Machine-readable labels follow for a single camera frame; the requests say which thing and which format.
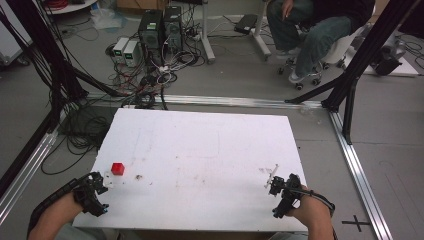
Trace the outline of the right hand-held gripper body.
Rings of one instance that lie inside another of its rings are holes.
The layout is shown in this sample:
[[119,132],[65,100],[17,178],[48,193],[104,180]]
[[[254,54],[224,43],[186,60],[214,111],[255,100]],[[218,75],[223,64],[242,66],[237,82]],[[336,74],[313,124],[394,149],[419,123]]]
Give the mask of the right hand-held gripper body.
[[300,194],[297,193],[297,190],[300,189],[300,178],[293,173],[289,175],[287,180],[279,176],[273,177],[269,193],[273,196],[281,194],[280,203],[272,210],[275,218],[282,218],[291,209],[293,209],[294,201],[300,198]]

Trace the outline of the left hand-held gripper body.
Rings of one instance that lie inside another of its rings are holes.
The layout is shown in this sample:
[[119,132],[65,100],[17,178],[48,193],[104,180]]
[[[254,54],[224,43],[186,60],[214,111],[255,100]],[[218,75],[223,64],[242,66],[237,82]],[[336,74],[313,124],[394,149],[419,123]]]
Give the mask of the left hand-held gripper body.
[[83,208],[83,212],[89,212],[99,217],[108,211],[108,204],[102,204],[97,196],[108,191],[103,184],[103,177],[99,172],[91,172],[77,180],[77,186],[73,189],[74,200]]

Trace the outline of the person's left hand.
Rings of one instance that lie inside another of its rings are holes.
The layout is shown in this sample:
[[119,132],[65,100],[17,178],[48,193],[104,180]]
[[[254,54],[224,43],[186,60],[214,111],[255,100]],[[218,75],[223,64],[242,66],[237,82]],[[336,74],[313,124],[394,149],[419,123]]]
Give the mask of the person's left hand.
[[54,223],[65,224],[73,220],[83,207],[74,199],[72,193],[68,193],[56,201],[49,209],[49,216]]

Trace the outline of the person's right hand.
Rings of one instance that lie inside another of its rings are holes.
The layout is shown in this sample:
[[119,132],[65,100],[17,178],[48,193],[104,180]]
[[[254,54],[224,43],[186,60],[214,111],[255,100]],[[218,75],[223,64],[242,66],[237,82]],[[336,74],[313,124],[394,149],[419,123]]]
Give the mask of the person's right hand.
[[287,216],[295,217],[303,225],[307,220],[312,220],[313,218],[331,219],[329,208],[321,201],[309,195],[303,195],[300,199],[300,205],[297,208],[291,209],[287,213]]

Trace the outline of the person's grey clothing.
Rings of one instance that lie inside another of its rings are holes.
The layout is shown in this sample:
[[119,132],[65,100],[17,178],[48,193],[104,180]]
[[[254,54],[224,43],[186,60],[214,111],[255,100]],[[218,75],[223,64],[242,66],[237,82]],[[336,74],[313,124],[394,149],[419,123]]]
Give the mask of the person's grey clothing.
[[54,240],[142,240],[133,231],[74,227],[65,224]]

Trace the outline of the white power supply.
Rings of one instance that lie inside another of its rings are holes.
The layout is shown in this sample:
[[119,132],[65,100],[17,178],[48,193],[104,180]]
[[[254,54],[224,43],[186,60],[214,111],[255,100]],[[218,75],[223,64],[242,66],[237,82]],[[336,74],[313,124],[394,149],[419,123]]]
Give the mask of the white power supply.
[[114,61],[119,64],[125,63],[124,50],[129,41],[128,37],[121,37],[112,49]]
[[124,58],[128,67],[136,67],[140,61],[140,51],[138,42],[136,40],[130,40],[124,50]]

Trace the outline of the white office chair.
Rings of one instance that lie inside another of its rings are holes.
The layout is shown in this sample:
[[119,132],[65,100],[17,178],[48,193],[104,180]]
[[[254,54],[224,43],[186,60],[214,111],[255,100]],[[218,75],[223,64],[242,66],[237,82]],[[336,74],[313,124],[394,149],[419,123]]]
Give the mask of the white office chair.
[[[305,37],[308,33],[309,29],[307,29],[306,26],[299,25],[297,27],[298,33],[301,37]],[[338,41],[336,41],[327,55],[319,60],[319,62],[314,65],[312,73],[309,74],[302,80],[301,82],[294,83],[295,89],[302,90],[303,88],[303,82],[306,80],[311,80],[311,83],[314,86],[317,86],[321,83],[321,77],[324,70],[328,69],[330,65],[335,65],[339,68],[345,69],[345,59],[346,59],[346,52],[348,51],[349,47],[351,46],[353,40],[355,37],[363,30],[363,27],[360,27],[357,29],[353,34],[340,38]],[[284,64],[278,68],[277,73],[279,75],[282,75],[285,71],[288,72],[288,70],[295,69],[296,61],[297,61],[298,53],[294,52],[294,54],[289,55],[286,57],[286,60]]]

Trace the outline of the large black computer tower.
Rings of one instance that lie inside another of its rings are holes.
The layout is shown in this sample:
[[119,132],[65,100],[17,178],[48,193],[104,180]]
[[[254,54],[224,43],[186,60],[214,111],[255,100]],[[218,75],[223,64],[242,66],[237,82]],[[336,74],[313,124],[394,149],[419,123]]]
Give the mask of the large black computer tower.
[[162,46],[165,40],[163,11],[148,9],[144,12],[138,27],[138,35],[145,61],[153,59],[162,65]]

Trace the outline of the clear plastic bag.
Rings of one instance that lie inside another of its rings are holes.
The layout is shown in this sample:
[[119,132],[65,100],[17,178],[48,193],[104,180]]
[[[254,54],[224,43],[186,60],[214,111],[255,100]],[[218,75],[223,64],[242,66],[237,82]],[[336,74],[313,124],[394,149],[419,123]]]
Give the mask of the clear plastic bag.
[[113,9],[93,9],[90,14],[93,27],[97,30],[120,29],[127,23],[127,19]]

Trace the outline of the slim black computer tower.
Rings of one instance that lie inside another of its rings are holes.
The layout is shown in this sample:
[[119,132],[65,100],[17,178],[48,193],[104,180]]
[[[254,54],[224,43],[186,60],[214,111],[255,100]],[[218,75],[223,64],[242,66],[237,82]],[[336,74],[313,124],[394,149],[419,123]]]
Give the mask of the slim black computer tower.
[[166,42],[173,53],[181,51],[183,47],[181,13],[180,6],[167,6],[164,11]]

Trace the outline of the black device on white board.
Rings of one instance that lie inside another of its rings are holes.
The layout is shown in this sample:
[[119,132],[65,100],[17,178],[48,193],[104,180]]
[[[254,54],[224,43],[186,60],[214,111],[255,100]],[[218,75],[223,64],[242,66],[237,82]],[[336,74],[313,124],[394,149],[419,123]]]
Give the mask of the black device on white board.
[[391,34],[377,52],[370,66],[380,76],[387,76],[401,65],[400,58],[406,52],[403,40]]

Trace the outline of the white floor board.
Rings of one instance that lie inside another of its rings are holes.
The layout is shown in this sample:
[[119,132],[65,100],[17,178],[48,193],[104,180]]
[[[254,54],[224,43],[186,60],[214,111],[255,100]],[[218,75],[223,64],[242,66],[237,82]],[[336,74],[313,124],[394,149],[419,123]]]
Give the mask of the white floor board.
[[[349,65],[352,61],[354,55],[356,54],[356,51],[353,48],[349,48],[346,52],[346,58],[345,63],[346,65]],[[377,72],[371,67],[368,66],[366,70],[364,71],[366,75],[374,75],[377,76]],[[411,66],[404,57],[400,58],[400,65],[395,68],[391,73],[389,73],[389,76],[396,76],[396,77],[416,77],[419,73],[417,70]]]

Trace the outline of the round white table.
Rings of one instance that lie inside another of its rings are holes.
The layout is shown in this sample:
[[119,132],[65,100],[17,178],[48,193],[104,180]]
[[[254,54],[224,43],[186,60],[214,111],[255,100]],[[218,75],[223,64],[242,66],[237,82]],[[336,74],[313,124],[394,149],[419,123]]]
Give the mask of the round white table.
[[45,10],[48,14],[65,14],[70,12],[79,11],[88,7],[91,7],[93,4],[96,4],[98,0],[84,0],[82,4],[71,4],[68,3],[64,7],[58,7],[58,8],[52,8],[52,7],[46,7]]

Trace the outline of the aluminium floor rail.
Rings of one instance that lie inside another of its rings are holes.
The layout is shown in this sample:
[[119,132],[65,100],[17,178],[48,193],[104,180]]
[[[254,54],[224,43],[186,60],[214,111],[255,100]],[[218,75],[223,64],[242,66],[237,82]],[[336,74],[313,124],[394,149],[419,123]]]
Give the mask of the aluminium floor rail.
[[342,119],[338,113],[330,113],[336,136],[339,140],[343,155],[347,162],[349,172],[359,193],[361,202],[370,221],[371,228],[377,240],[394,240],[386,220],[380,210],[367,176],[363,170],[360,159],[352,144],[342,134]]
[[40,167],[43,159],[47,156],[58,137],[58,132],[46,133],[33,150],[29,151],[29,156],[25,157],[25,163],[17,176],[7,188],[5,194],[0,198],[0,226],[5,222],[9,213],[19,200],[27,185]]
[[240,107],[240,108],[262,108],[262,109],[322,109],[319,101],[305,101],[300,104],[287,103],[284,100],[267,100],[254,98],[237,97],[216,97],[216,96],[190,96],[190,95],[168,95],[163,98],[155,97],[155,104],[165,105],[196,105],[196,106],[220,106],[220,107]]

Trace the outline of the black frame brace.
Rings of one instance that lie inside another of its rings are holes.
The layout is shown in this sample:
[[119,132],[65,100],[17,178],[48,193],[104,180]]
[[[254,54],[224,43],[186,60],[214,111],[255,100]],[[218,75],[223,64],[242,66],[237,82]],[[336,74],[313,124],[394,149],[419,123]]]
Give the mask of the black frame brace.
[[329,89],[334,88],[335,86],[337,86],[339,84],[339,82],[342,80],[342,77],[339,76],[337,78],[335,78],[334,80],[325,83],[324,85],[317,87],[309,92],[306,92],[305,94],[302,94],[298,97],[292,98],[292,99],[288,99],[285,100],[285,103],[289,103],[289,104],[300,104],[306,100],[309,100],[317,95],[320,95],[321,93],[324,93],[326,91],[328,91]]

